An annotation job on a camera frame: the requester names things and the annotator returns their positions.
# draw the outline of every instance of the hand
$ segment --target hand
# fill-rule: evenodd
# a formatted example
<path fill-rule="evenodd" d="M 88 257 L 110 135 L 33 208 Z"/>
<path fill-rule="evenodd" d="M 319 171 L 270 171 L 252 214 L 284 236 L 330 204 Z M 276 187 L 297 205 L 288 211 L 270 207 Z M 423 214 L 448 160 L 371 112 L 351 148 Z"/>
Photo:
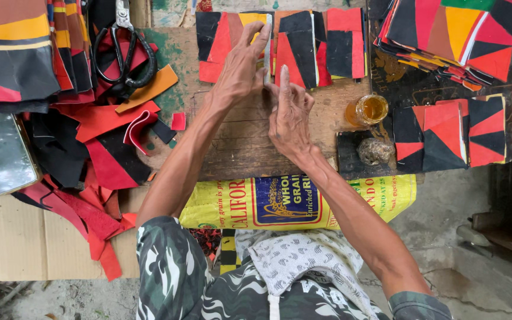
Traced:
<path fill-rule="evenodd" d="M 309 111 L 315 99 L 304 88 L 289 83 L 286 65 L 281 67 L 280 78 L 279 88 L 275 84 L 265 84 L 272 96 L 278 99 L 278 105 L 274 106 L 270 115 L 268 136 L 280 153 L 300 166 L 301 160 L 306 159 L 315 147 L 309 137 Z"/>
<path fill-rule="evenodd" d="M 226 56 L 223 71 L 213 88 L 214 96 L 224 98 L 232 106 L 251 92 L 262 90 L 267 70 L 260 68 L 256 71 L 256 62 L 268 43 L 270 30 L 271 25 L 261 21 L 244 27 L 240 41 Z M 260 34 L 250 44 L 258 32 Z"/>

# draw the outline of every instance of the shirt sleeve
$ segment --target shirt sleeve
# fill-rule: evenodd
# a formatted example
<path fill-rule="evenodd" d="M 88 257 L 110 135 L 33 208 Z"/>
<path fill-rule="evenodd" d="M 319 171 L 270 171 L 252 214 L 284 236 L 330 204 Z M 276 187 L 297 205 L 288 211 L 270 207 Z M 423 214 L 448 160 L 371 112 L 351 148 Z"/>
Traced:
<path fill-rule="evenodd" d="M 403 291 L 390 297 L 388 304 L 395 320 L 452 320 L 448 307 L 431 295 Z"/>
<path fill-rule="evenodd" d="M 174 217 L 155 217 L 138 229 L 138 320 L 183 319 L 211 280 L 201 247 Z"/>

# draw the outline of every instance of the concrete floor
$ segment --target concrete floor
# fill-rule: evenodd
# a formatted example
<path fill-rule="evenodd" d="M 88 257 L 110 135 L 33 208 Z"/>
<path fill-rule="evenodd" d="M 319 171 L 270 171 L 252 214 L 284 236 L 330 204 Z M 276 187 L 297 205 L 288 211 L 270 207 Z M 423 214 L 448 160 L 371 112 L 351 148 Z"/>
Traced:
<path fill-rule="evenodd" d="M 512 309 L 481 285 L 445 269 L 447 254 L 456 240 L 455 229 L 471 214 L 489 209 L 488 168 L 429 173 L 418 185 L 417 200 L 390 222 L 413 252 L 420 270 L 440 301 L 457 320 L 512 320 Z M 359 273 L 365 291 L 390 314 L 380 281 L 363 267 Z M 0 310 L 14 320 L 134 319 L 139 283 L 137 279 L 60 280 L 43 290 L 43 281 L 32 284 L 24 297 Z"/>

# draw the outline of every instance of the person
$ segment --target person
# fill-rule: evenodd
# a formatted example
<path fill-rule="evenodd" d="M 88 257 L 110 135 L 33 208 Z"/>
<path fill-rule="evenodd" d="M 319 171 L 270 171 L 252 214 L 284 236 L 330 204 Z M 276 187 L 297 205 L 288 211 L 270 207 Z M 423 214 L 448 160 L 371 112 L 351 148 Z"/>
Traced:
<path fill-rule="evenodd" d="M 266 70 L 256 70 L 256 62 L 269 36 L 270 25 L 245 26 L 217 83 L 205 95 L 203 106 L 143 201 L 136 221 L 137 319 L 386 320 L 358 283 L 363 261 L 380 279 L 395 319 L 451 319 L 448 308 L 432 296 L 398 235 L 311 142 L 308 116 L 313 97 L 289 83 L 285 65 L 276 75 L 279 87 L 263 83 Z M 275 100 L 270 140 L 311 178 L 341 230 L 237 230 L 241 267 L 212 277 L 203 251 L 178 218 L 225 116 L 264 86 Z"/>

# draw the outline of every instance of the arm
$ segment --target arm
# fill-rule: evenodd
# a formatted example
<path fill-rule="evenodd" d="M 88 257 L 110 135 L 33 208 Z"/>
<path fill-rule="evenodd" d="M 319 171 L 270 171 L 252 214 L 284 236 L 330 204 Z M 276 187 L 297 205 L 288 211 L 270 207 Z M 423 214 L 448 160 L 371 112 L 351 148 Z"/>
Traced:
<path fill-rule="evenodd" d="M 193 123 L 157 173 L 139 209 L 137 227 L 157 216 L 179 218 L 195 188 L 210 142 L 225 116 L 250 92 L 262 90 L 267 71 L 262 68 L 257 72 L 256 61 L 268 42 L 270 28 L 262 22 L 245 26 L 238 45 L 226 57 L 217 84 L 207 93 Z"/>
<path fill-rule="evenodd" d="M 431 295 L 418 265 L 400 237 L 327 163 L 321 150 L 311 143 L 308 115 L 313 98 L 289 83 L 289 72 L 281 68 L 281 87 L 267 84 L 278 98 L 270 116 L 269 136 L 278 150 L 304 171 L 331 207 L 343 234 L 382 282 L 387 298 L 402 291 Z"/>

